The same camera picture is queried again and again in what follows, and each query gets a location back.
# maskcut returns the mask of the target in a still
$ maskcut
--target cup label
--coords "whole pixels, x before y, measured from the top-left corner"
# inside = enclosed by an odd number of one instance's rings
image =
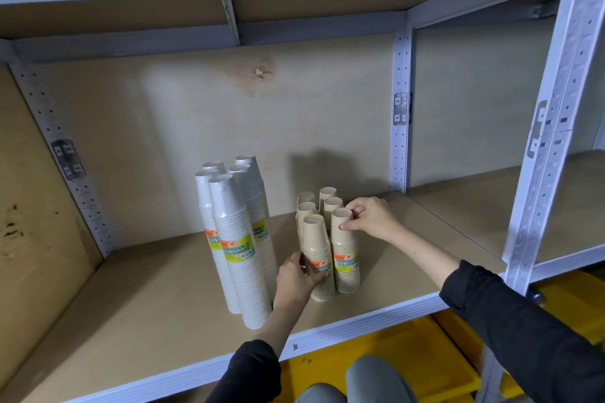
[[[212,250],[223,250],[217,230],[206,230],[206,237],[208,238],[208,244],[210,244]]]
[[[250,234],[246,234],[243,238],[234,241],[224,241],[221,239],[221,246],[225,253],[225,259],[228,262],[239,263],[245,262],[255,253],[254,241]]]
[[[268,238],[267,219],[261,219],[252,224],[252,231],[254,232],[254,240],[256,242],[262,242]]]
[[[353,272],[359,266],[357,252],[345,255],[334,254],[334,262],[336,264],[336,270],[339,272]]]
[[[332,271],[332,259],[322,260],[320,262],[311,262],[309,261],[309,266],[313,269],[313,272],[321,272],[321,271]]]

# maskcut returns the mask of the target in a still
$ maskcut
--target person's right hand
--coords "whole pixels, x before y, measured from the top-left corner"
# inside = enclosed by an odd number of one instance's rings
[[[371,236],[385,241],[391,241],[397,230],[403,225],[391,213],[387,202],[377,197],[359,197],[347,204],[347,209],[353,211],[350,222],[340,225],[343,231],[366,231]]]

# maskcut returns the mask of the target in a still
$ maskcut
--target yellow plastic bin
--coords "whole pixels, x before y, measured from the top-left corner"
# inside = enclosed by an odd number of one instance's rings
[[[345,372],[363,355],[388,361],[423,403],[465,398],[481,386],[477,372],[427,316],[282,362],[283,390],[275,401],[291,403],[315,383],[346,393]]]
[[[546,296],[544,309],[592,344],[598,344],[605,339],[604,282],[578,270],[544,280],[536,286]],[[478,369],[483,341],[470,325],[451,309],[433,314],[433,317]],[[500,392],[507,399],[523,394],[518,384],[507,373],[502,378]]]

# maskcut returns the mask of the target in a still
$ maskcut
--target gray pants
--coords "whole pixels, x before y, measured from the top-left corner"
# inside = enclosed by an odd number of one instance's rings
[[[418,403],[404,378],[382,358],[364,355],[346,374],[349,403]],[[330,384],[313,384],[295,403],[347,403],[343,392]]]

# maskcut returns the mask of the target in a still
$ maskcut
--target black shirt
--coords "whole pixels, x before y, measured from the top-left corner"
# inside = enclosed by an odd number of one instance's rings
[[[499,276],[463,260],[439,296],[536,403],[605,402],[605,354]],[[264,341],[249,341],[233,355],[206,401],[270,402],[281,392],[280,374],[273,349]]]

